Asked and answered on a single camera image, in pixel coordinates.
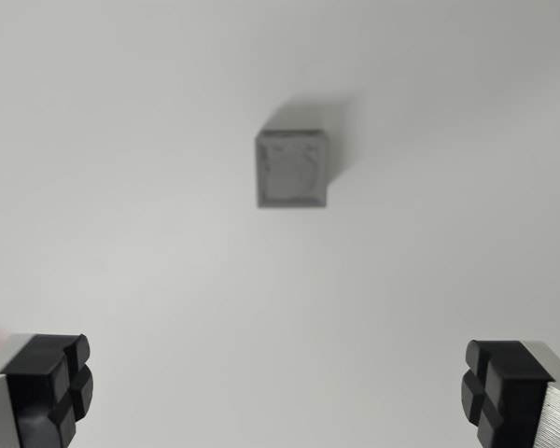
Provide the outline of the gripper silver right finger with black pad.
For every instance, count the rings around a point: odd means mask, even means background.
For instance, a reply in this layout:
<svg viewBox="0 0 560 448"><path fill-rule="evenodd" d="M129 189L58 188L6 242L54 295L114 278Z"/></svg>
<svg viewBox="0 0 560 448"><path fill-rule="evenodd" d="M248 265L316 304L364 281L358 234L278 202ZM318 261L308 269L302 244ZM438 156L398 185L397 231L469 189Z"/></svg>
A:
<svg viewBox="0 0 560 448"><path fill-rule="evenodd" d="M468 343L461 402L488 448L560 447L560 357L543 342Z"/></svg>

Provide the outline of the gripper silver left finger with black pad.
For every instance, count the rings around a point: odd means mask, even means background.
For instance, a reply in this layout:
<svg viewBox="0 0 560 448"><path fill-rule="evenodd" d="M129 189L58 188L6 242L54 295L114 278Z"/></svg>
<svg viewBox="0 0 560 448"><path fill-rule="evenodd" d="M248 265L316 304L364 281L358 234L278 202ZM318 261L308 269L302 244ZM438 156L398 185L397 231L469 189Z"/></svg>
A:
<svg viewBox="0 0 560 448"><path fill-rule="evenodd" d="M83 334L17 333L0 342L0 447L68 447L92 401Z"/></svg>

